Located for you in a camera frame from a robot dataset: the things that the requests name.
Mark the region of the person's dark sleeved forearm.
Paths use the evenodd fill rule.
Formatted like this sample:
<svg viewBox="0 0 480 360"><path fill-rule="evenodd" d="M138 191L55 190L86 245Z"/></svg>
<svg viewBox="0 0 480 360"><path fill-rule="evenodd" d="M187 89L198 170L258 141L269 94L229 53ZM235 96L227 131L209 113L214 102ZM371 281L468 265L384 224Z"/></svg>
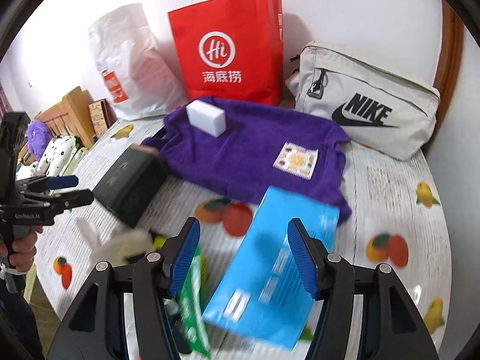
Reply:
<svg viewBox="0 0 480 360"><path fill-rule="evenodd" d="M1 280L1 359L44 359L37 321L21 292Z"/></svg>

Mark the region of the person's left hand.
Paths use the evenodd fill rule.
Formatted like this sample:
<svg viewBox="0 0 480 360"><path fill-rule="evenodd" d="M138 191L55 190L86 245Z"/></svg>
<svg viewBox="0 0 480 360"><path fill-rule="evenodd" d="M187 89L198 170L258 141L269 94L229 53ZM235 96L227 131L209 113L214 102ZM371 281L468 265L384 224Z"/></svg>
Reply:
<svg viewBox="0 0 480 360"><path fill-rule="evenodd" d="M28 272L32 267L37 253L36 242L41 233L43 233L43 227L34 226L24 238L13 242L14 252L9 257L9 261L18 272Z"/></svg>

